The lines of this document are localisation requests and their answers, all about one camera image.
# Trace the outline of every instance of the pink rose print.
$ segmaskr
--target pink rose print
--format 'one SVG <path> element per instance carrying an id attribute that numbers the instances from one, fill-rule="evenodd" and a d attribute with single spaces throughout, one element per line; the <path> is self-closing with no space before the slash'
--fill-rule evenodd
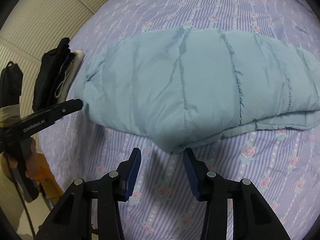
<path id="1" fill-rule="evenodd" d="M 233 208 L 233 202 L 231 198 L 228 198 L 227 200 L 227 207 L 228 207 L 228 211 L 230 211 Z"/>
<path id="2" fill-rule="evenodd" d="M 119 158 L 118 159 L 118 166 L 119 166 L 119 164 L 121 163 L 121 162 L 124 162 L 124 161 L 126 161 L 125 159 L 122 159 L 122 158 Z"/>
<path id="3" fill-rule="evenodd" d="M 155 232 L 155 230 L 152 227 L 148 226 L 148 225 L 144 225 L 143 228 L 150 234 Z"/>
<path id="4" fill-rule="evenodd" d="M 145 154 L 145 155 L 148 155 L 151 152 L 152 152 L 152 148 L 151 147 L 145 147 L 143 149 L 143 154 Z"/>
<path id="5" fill-rule="evenodd" d="M 207 168 L 209 171 L 215 171 L 216 170 L 216 167 L 214 165 L 207 165 Z"/>
<path id="6" fill-rule="evenodd" d="M 106 135 L 107 135 L 107 136 L 110 136 L 111 133 L 112 133 L 112 130 L 111 130 L 110 128 L 106 128 L 106 129 L 105 129 L 105 132 L 106 132 Z"/>
<path id="7" fill-rule="evenodd" d="M 250 16 L 251 16 L 252 18 L 257 18 L 257 17 L 258 17 L 258 14 L 257 14 L 256 12 L 251 12 L 251 13 L 250 13 Z"/>
<path id="8" fill-rule="evenodd" d="M 103 174 L 103 173 L 105 173 L 105 171 L 106 171 L 105 167 L 103 167 L 103 166 L 98 166 L 97 167 L 97 173 Z"/>
<path id="9" fill-rule="evenodd" d="M 254 146 L 246 146 L 242 150 L 241 155 L 244 158 L 252 158 L 255 153 L 256 153 L 256 148 Z"/>
<path id="10" fill-rule="evenodd" d="M 286 129 L 277 130 L 277 133 L 281 135 L 287 134 Z"/>
<path id="11" fill-rule="evenodd" d="M 271 178 L 268 177 L 264 177 L 260 182 L 259 182 L 259 186 L 260 187 L 268 187 L 269 184 L 271 182 Z"/>
<path id="12" fill-rule="evenodd" d="M 171 196 L 172 189 L 165 185 L 161 185 L 155 192 L 159 197 L 167 198 Z"/>
<path id="13" fill-rule="evenodd" d="M 255 5 L 255 4 L 256 4 L 253 0 L 249 0 L 249 3 L 250 3 L 251 5 Z"/>
<path id="14" fill-rule="evenodd" d="M 128 226 L 131 226 L 131 221 L 130 221 L 130 219 L 125 218 L 123 221 L 124 221 Z"/>
<path id="15" fill-rule="evenodd" d="M 256 24 L 252 24 L 252 28 L 254 28 L 256 31 L 260 31 L 260 27 Z"/>
<path id="16" fill-rule="evenodd" d="M 185 227 L 191 227 L 194 221 L 195 220 L 191 217 L 183 217 L 180 219 L 179 223 L 184 225 Z"/>
<path id="17" fill-rule="evenodd" d="M 125 37 L 125 35 L 126 35 L 126 33 L 122 33 L 122 34 L 120 35 L 120 39 L 123 39 L 123 38 Z"/>
<path id="18" fill-rule="evenodd" d="M 185 30 L 191 29 L 192 28 L 192 22 L 186 22 L 185 24 L 182 25 L 182 28 Z"/>
<path id="19" fill-rule="evenodd" d="M 169 14 L 169 15 L 167 16 L 167 19 L 173 19 L 173 18 L 175 18 L 176 16 L 177 16 L 176 13 L 171 13 L 171 14 Z"/>
<path id="20" fill-rule="evenodd" d="M 145 23 L 142 25 L 142 30 L 144 30 L 144 31 L 149 30 L 150 27 L 151 27 L 151 25 L 152 25 L 152 22 L 145 22 Z"/>
<path id="21" fill-rule="evenodd" d="M 268 21 L 268 26 L 273 28 L 276 24 L 273 21 Z"/>
<path id="22" fill-rule="evenodd" d="M 96 27 L 94 28 L 94 30 L 95 30 L 95 33 L 97 33 L 97 32 L 100 30 L 100 26 L 99 26 L 99 25 L 96 26 Z"/>
<path id="23" fill-rule="evenodd" d="M 185 1 L 181 1 L 179 4 L 178 4 L 178 6 L 185 6 L 187 3 L 185 2 Z"/>
<path id="24" fill-rule="evenodd" d="M 215 15 L 211 15 L 209 17 L 209 19 L 210 19 L 210 21 L 213 21 L 213 22 L 217 22 L 219 20 L 219 18 L 217 16 L 215 16 Z"/>
<path id="25" fill-rule="evenodd" d="M 279 204 L 278 203 L 273 203 L 271 205 L 271 208 L 273 209 L 273 211 L 276 211 L 276 209 L 278 208 Z"/>
<path id="26" fill-rule="evenodd" d="M 306 204 L 306 199 L 304 198 L 304 199 L 300 202 L 300 206 L 299 206 L 299 207 L 302 209 L 305 204 Z"/>
<path id="27" fill-rule="evenodd" d="M 72 130 L 72 131 L 71 131 L 71 135 L 72 135 L 72 136 L 77 136 L 77 130 Z"/>
<path id="28" fill-rule="evenodd" d="M 302 190 L 304 184 L 306 183 L 306 181 L 304 179 L 298 180 L 296 182 L 296 189 L 297 190 Z"/>
<path id="29" fill-rule="evenodd" d="M 142 21 L 142 17 L 139 17 L 137 20 L 136 20 L 136 23 L 139 23 L 139 22 L 141 22 Z"/>
<path id="30" fill-rule="evenodd" d="M 132 193 L 132 197 L 135 199 L 135 200 L 140 200 L 141 199 L 141 192 L 140 191 L 134 191 Z"/>
<path id="31" fill-rule="evenodd" d="M 299 158 L 298 157 L 291 157 L 289 160 L 289 166 L 290 167 L 295 167 L 297 166 Z"/>

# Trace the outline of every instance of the bed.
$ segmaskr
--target bed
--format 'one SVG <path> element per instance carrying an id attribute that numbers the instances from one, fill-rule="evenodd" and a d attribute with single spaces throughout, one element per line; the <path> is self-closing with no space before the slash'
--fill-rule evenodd
<path id="1" fill-rule="evenodd" d="M 85 65 L 119 40 L 180 25 L 257 32 L 320 59 L 319 23 L 302 0 L 109 0 L 70 47 L 85 52 Z M 73 97 L 72 86 L 68 98 Z M 139 147 L 142 164 L 135 191 L 129 204 L 120 205 L 126 239 L 199 238 L 205 205 L 192 196 L 180 154 L 165 153 L 148 138 L 94 124 L 81 113 L 64 117 L 39 136 L 63 190 L 79 177 L 101 178 Z M 320 214 L 319 136 L 320 127 L 260 130 L 222 138 L 194 152 L 226 179 L 251 179 L 291 239 L 301 240 Z M 227 239 L 232 239 L 231 202 L 228 218 Z"/>

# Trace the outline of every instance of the black cable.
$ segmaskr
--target black cable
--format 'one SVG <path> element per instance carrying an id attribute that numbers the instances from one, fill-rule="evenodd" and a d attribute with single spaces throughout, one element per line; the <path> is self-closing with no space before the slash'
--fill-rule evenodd
<path id="1" fill-rule="evenodd" d="M 11 170 L 11 168 L 10 168 L 10 163 L 9 163 L 8 155 L 7 155 L 5 152 L 4 152 L 4 157 L 5 157 L 6 161 L 7 161 L 7 165 L 8 165 L 8 169 L 9 169 L 9 172 L 10 172 L 10 176 L 11 176 L 11 178 L 12 178 L 12 182 L 13 182 L 14 186 L 16 187 L 16 190 L 17 190 L 17 192 L 18 192 L 19 198 L 20 198 L 21 203 L 22 203 L 22 205 L 23 205 L 23 208 L 24 208 L 24 210 L 25 210 L 25 212 L 26 212 L 27 219 L 28 219 L 29 226 L 30 226 L 30 230 L 31 230 L 31 233 L 32 233 L 32 237 L 35 238 L 35 237 L 36 237 L 35 229 L 33 228 L 33 225 L 32 225 L 32 222 L 31 222 L 31 218 L 30 218 L 28 209 L 27 209 L 27 207 L 26 207 L 26 204 L 25 204 L 25 202 L 24 202 L 24 199 L 23 199 L 23 197 L 22 197 L 22 195 L 21 195 L 21 192 L 20 192 L 18 183 L 17 183 L 15 177 L 13 176 L 13 172 L 12 172 L 12 170 Z"/>

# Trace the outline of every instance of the blue gripper pad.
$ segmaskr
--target blue gripper pad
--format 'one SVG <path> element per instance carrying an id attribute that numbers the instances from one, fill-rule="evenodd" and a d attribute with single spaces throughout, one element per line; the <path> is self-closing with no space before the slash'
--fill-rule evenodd
<path id="1" fill-rule="evenodd" d="M 134 148 L 133 151 L 136 151 L 136 154 L 132 162 L 132 165 L 128 174 L 128 178 L 126 180 L 126 185 L 125 185 L 126 191 L 125 191 L 124 197 L 127 200 L 129 200 L 129 197 L 132 196 L 134 185 L 136 184 L 138 172 L 141 164 L 141 151 L 138 148 Z"/>
<path id="2" fill-rule="evenodd" d="M 186 150 L 183 153 L 183 163 L 184 163 L 184 168 L 186 169 L 191 191 L 193 195 L 196 197 L 196 200 L 199 200 L 199 197 L 200 197 L 199 179 L 196 175 L 196 171 L 191 163 L 191 160 Z"/>

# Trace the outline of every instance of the black cloth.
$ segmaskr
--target black cloth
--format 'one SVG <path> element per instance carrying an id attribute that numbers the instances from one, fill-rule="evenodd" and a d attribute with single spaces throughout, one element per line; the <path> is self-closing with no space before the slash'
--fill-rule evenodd
<path id="1" fill-rule="evenodd" d="M 63 38 L 57 48 L 43 55 L 33 95 L 34 112 L 56 104 L 55 91 L 75 57 L 75 54 L 70 52 L 69 42 L 69 38 Z"/>
<path id="2" fill-rule="evenodd" d="M 0 75 L 0 108 L 19 104 L 23 73 L 18 64 L 9 61 Z"/>

